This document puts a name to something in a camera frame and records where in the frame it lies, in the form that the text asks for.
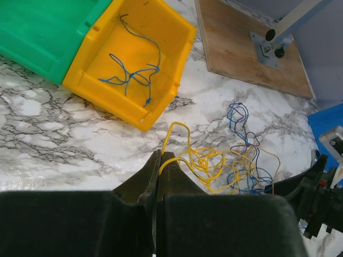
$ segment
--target yellow wire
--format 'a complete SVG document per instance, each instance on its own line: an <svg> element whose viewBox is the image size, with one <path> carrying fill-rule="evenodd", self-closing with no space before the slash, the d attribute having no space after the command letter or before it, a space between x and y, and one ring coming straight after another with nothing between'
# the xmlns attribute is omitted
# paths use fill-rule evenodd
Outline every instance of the yellow wire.
<svg viewBox="0 0 343 257"><path fill-rule="evenodd" d="M278 168L277 168L277 170L275 171L275 174L274 174L274 177L273 177L273 180L272 180L272 194L274 194L274 181L275 181L275 178L277 177L277 173L278 173L279 168L280 168L280 166L281 166L280 158L279 158L276 154L270 153L270 152L268 152L268 151L266 151L266 150L264 150L264 149L262 149L262 148L260 148L260 147L257 147L257 146L256 146L256 148L258 148L258 149L264 151L266 154L273 155L273 156L274 156L276 159L278 159L278 161L279 161Z"/></svg>
<svg viewBox="0 0 343 257"><path fill-rule="evenodd" d="M162 164L162 166L159 169L159 175L162 174L163 169L171 162L178 161L180 164L180 161L183 161L188 168L191 170L191 172L199 179L199 181L205 185L205 187L211 192L211 193L220 193L225 191L226 189L230 188L231 186L234 186L232 190L229 191L229 193L233 194L239 191L240 186L239 182L247 180L248 175L255 175L257 173L257 167L254 164L254 162L251 160L249 156L255 156L256 150L254 147L250 146L248 149L243 153L236 152L234 150L226 149L226 150L216 150L215 148L212 147L203 147L203 148L197 148L197 149L192 149L191 148L191 131L190 129L183 123L180 122L173 122L169 130L167 132L165 141L163 142L162 145L162 150L161 154L163 155L165 153L167 143L169 140L169 137L172 133L174 125L179 125L184 127L187 132L188 132L188 138L187 138L187 150L183 151L179 157L171 158L167 160L165 163ZM280 159L275 155L272 154L260 147L257 147L258 149L264 151L267 154L275 156L278 161L279 161L279 166L275 172L274 178L276 177L276 174L281 166ZM236 155L237 159L232 161L231 164L226 164L226 155L225 153L231 153ZM187 161L186 159L182 158L184 154L189 155L190 162ZM219 156L220 161L215 164L211 165L211 159ZM217 179L223 172L224 169L231 169L234 173L234 180L230 182L228 185L225 185L224 187L220 189L212 189L211 188L211 183ZM273 194L274 194L274 178L272 182L272 187L273 187Z"/></svg>

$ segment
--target metal mounting bracket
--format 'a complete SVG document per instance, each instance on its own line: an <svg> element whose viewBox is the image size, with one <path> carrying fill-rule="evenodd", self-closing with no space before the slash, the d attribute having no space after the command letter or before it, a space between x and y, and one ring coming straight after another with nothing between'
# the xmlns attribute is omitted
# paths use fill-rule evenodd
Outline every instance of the metal mounting bracket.
<svg viewBox="0 0 343 257"><path fill-rule="evenodd" d="M250 32L250 37L253 43L257 61L275 70L280 70L279 61L278 58L275 56L274 51L266 52L262 49L262 46L264 48L272 48L272 46L265 45L269 44L268 42L266 42L265 37L258 35L255 32Z"/></svg>

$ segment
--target metal bracket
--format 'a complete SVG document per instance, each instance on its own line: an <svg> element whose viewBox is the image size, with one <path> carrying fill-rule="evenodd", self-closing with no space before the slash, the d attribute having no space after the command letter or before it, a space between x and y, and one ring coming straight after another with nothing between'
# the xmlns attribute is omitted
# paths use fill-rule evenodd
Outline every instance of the metal bracket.
<svg viewBox="0 0 343 257"><path fill-rule="evenodd" d="M266 42L264 36L260 36L255 32L250 32L250 37L257 61L275 70L280 70L278 58L275 56L274 51L272 51L272 46L266 45L270 43Z"/></svg>
<svg viewBox="0 0 343 257"><path fill-rule="evenodd" d="M272 44L281 43L289 34L312 18L333 0L303 0L288 15L283 17L266 34L267 41Z"/></svg>
<svg viewBox="0 0 343 257"><path fill-rule="evenodd" d="M336 161L343 163L343 127L330 129L322 134L319 140Z"/></svg>

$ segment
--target blue wire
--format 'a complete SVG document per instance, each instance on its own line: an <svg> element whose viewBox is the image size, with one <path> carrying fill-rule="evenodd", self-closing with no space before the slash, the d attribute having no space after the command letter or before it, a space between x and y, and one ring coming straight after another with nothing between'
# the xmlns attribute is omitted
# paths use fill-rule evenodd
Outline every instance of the blue wire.
<svg viewBox="0 0 343 257"><path fill-rule="evenodd" d="M230 109L226 115L226 117L229 120L229 129L231 132L233 132L239 138L241 138L245 143L245 145L237 145L237 146L233 146L232 148L239 147L239 146L245 146L245 151L246 151L249 146L253 146L255 151L256 151L255 155L253 156L253 158L251 160L255 162L257 177L255 177L251 174L247 174L247 188L248 189L247 190L238 189L238 191L239 191L239 193L248 192L250 194L266 193L267 191L271 190L272 188L269 188L268 190L264 190L261 188L255 188L255 186L257 184L259 184L259 182L265 182L267 184L271 184L273 182L273 177L270 175L269 172L267 172L265 169L258 167L258 165L257 165L257 161L258 161L258 158L260 156L260 150L257 148L259 146L259 141L253 132L251 132L251 131L247 132L246 131L246 123L247 123L248 118L249 118L249 110L248 110L248 108L246 108L246 106L243 103L231 103L231 104L229 104L229 107L230 107ZM244 133L237 131L236 126L239 123L242 124L242 128L243 128ZM254 141L255 141L254 143L249 142L249 140L248 140L248 134L249 133L254 135ZM267 176L264 176L264 177L260 176L259 170L266 172ZM234 173L232 172L227 176L227 184L230 183L230 177L233 174ZM230 187L232 189L234 189L236 184L238 185L238 182L231 185Z"/></svg>
<svg viewBox="0 0 343 257"><path fill-rule="evenodd" d="M114 54L109 54L109 57L114 60L124 71L124 74L125 74L125 79L122 80L120 78L118 78L117 76L113 76L109 79L99 79L100 81L102 82L107 82L107 83L110 83L112 85L118 85L118 86L121 86L121 85L125 85L125 96L128 95L128 87L129 87L129 83L131 81L131 79L134 79L135 81L137 81L138 83L140 83L141 85L143 86L147 86L149 87L149 96L147 98L147 100L145 101L145 105L143 107L146 107L150 102L151 102L151 76L158 73L160 71L160 63L161 63L161 49L159 47L159 45L145 37L145 36L142 36L142 35L138 35L132 31L130 31L125 23L125 21L122 19L123 17L127 16L128 14L124 14L122 16L120 16L120 21L121 23L123 24L124 28L132 35L135 35L137 37L140 37L141 39L146 39L150 42L152 42L153 44L156 45L156 47L158 48L158 51L159 51L159 60L158 60L158 63L157 65L153 65L153 64L149 64L147 63L146 65L150 66L151 68L147 68L147 69L141 69L141 70L138 70L138 71L135 71L135 72L132 72L130 73L126 68L125 68L125 65L123 64L123 62ZM145 71L153 71L148 78L146 78L145 76L143 76L141 73L142 72L145 72Z"/></svg>

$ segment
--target gray wall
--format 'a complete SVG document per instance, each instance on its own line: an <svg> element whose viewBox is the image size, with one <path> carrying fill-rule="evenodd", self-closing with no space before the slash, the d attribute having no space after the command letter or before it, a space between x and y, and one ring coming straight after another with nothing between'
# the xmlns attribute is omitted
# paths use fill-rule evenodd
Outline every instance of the gray wall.
<svg viewBox="0 0 343 257"><path fill-rule="evenodd" d="M280 19L302 0L237 2L273 19ZM335 0L328 4L293 36L319 104L326 108L340 103L343 99L343 1Z"/></svg>

